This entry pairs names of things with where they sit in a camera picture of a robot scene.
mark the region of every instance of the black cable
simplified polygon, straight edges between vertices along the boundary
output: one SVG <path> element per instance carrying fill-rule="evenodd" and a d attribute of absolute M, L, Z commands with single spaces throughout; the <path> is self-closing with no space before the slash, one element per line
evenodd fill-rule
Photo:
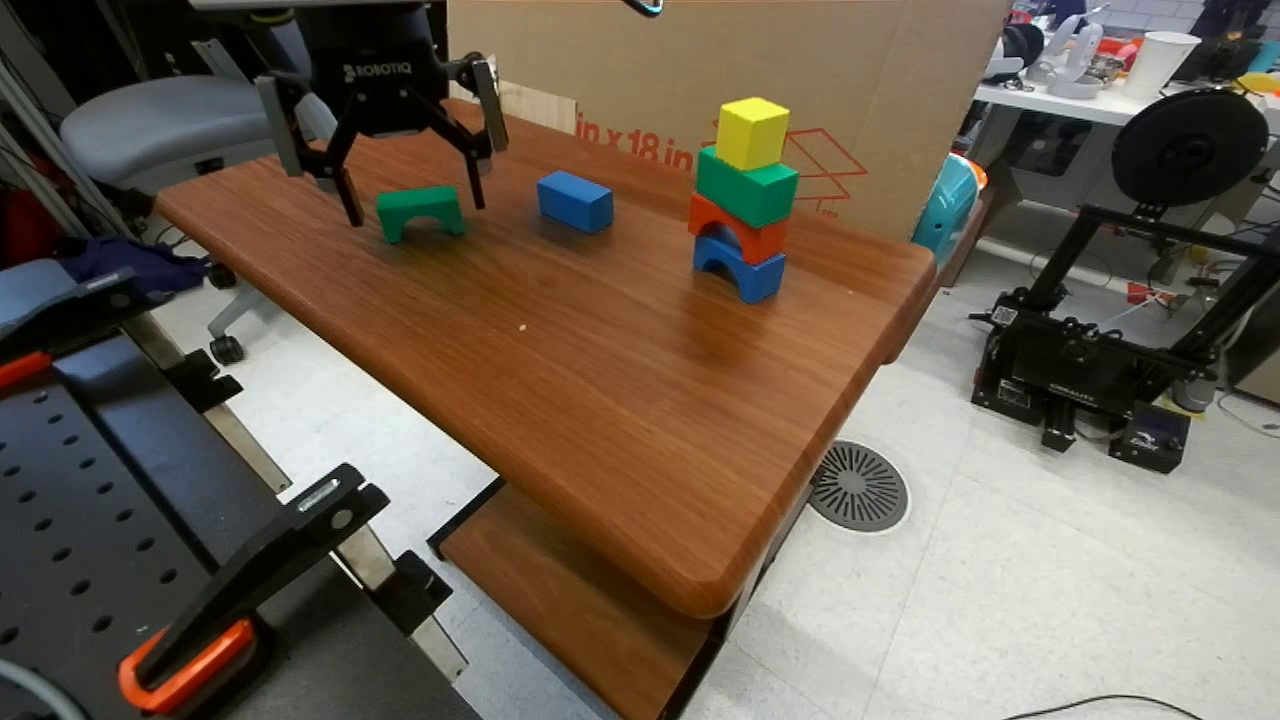
<path fill-rule="evenodd" d="M 1071 704 L 1051 704 L 1051 708 L 1018 712 L 1018 718 L 1008 718 L 1008 720 L 1058 718 L 1058 712 L 1071 712 L 1071 708 L 1086 708 L 1086 704 L 1158 704 L 1158 708 L 1168 708 L 1168 712 L 1176 712 L 1176 718 L 1199 720 L 1199 718 L 1189 712 L 1189 708 L 1176 708 L 1176 704 L 1168 704 L 1168 701 L 1161 701 L 1161 697 L 1137 697 L 1137 693 L 1081 697 L 1081 701 L 1071 701 Z"/>

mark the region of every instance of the cable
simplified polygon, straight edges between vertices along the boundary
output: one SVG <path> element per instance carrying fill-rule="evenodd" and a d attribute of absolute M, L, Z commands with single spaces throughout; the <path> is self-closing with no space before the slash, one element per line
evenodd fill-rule
<path fill-rule="evenodd" d="M 1263 437 L 1263 439 L 1280 439 L 1280 426 L 1252 426 L 1247 418 L 1232 412 L 1223 400 L 1228 400 L 1228 396 L 1217 396 L 1217 400 L 1213 400 L 1223 418 L 1232 418 L 1236 426 L 1252 430 L 1252 431 Z"/>
<path fill-rule="evenodd" d="M 1158 708 L 1168 708 L 1171 718 L 1189 718 L 1189 720 L 1199 720 L 1198 712 L 1189 708 L 1176 708 L 1161 697 L 1137 697 L 1137 693 L 1099 693 L 1099 697 L 1081 697 L 1071 704 L 1051 704 L 1051 708 L 1032 708 L 1032 712 L 1018 712 L 1008 720 L 1032 720 L 1032 718 L 1058 718 L 1058 712 L 1071 712 L 1071 708 L 1086 708 L 1086 704 L 1158 704 Z"/>
<path fill-rule="evenodd" d="M 74 704 L 70 693 L 59 693 L 51 681 L 0 662 L 0 677 L 37 697 L 43 708 L 51 708 L 58 720 L 84 720 L 84 712 Z"/>

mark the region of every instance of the gray floor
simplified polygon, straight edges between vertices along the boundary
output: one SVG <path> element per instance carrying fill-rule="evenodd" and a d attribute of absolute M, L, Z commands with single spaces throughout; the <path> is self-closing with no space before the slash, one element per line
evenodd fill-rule
<path fill-rule="evenodd" d="M 839 531 L 804 512 L 687 718 L 968 720 L 1091 693 L 1153 693 L 1220 720 L 1280 718 L 1280 418 L 1223 396 L 1182 473 L 1118 466 L 1097 445 L 1039 453 L 1037 431 L 968 405 L 982 328 L 1032 268 L 978 257 L 927 310 L 843 431 L 914 487 L 891 531 Z M 160 312 L 205 344 L 220 292 Z M 1127 312 L 1081 287 L 1071 312 L 1168 337 L 1182 318 Z M 233 412 L 296 478 L 352 459 L 394 493 L 378 531 L 422 549 L 491 473 L 263 310 L 240 328 Z M 464 578 L 440 619 L 474 662 L 462 693 L 484 718 L 610 718 Z M 1161 718 L 1139 704 L 1071 718 Z"/>

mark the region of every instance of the toy block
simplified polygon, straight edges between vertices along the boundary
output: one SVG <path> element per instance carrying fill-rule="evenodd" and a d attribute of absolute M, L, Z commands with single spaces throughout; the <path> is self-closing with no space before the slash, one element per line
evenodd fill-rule
<path fill-rule="evenodd" d="M 769 228 L 794 217 L 800 173 L 794 165 L 742 173 L 717 150 L 700 150 L 694 186 L 749 228 Z"/>
<path fill-rule="evenodd" d="M 584 235 L 605 232 L 612 225 L 612 190 L 572 173 L 554 173 L 536 180 L 536 203 L 543 219 L 569 225 Z"/>
<path fill-rule="evenodd" d="M 765 96 L 720 104 L 717 151 L 726 165 L 754 173 L 785 160 L 794 111 Z"/>
<path fill-rule="evenodd" d="M 694 250 L 696 272 L 726 272 L 746 306 L 761 306 L 775 295 L 789 272 L 789 257 L 769 257 L 765 264 L 749 264 L 727 242 L 700 235 Z"/>
<path fill-rule="evenodd" d="M 373 203 L 390 245 L 404 245 L 404 225 L 422 217 L 438 219 L 448 235 L 464 235 L 464 208 L 451 186 L 380 191 Z"/>
<path fill-rule="evenodd" d="M 769 257 L 785 251 L 789 219 L 769 228 L 749 228 L 736 217 L 727 217 L 720 203 L 694 191 L 687 199 L 687 232 L 694 235 L 727 235 L 749 264 L 765 264 Z"/>

